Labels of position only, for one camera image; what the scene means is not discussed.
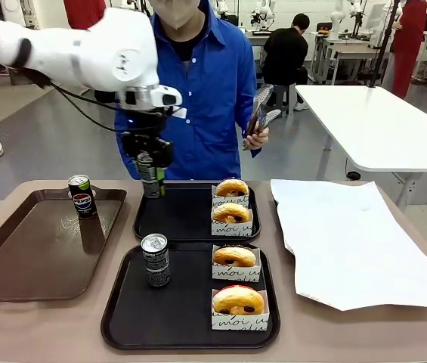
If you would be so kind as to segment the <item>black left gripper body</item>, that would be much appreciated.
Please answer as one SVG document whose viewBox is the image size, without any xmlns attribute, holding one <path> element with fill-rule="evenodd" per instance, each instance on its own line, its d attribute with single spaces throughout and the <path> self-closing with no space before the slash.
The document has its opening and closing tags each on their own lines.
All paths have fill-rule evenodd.
<svg viewBox="0 0 427 363">
<path fill-rule="evenodd" d="M 147 153 L 153 166 L 170 166 L 174 155 L 173 143 L 164 140 L 161 132 L 166 128 L 172 109 L 126 110 L 125 115 L 127 126 L 125 131 L 121 131 L 125 154 L 137 160 L 140 154 Z"/>
</svg>

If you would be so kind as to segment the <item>person's left hand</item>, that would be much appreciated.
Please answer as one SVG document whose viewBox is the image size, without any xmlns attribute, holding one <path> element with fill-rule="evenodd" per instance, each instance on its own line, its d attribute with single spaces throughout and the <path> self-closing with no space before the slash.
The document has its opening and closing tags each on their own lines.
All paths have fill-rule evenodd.
<svg viewBox="0 0 427 363">
<path fill-rule="evenodd" d="M 243 140 L 244 150 L 260 150 L 269 142 L 269 128 L 262 131 L 255 130 L 252 135 L 247 135 Z"/>
</svg>

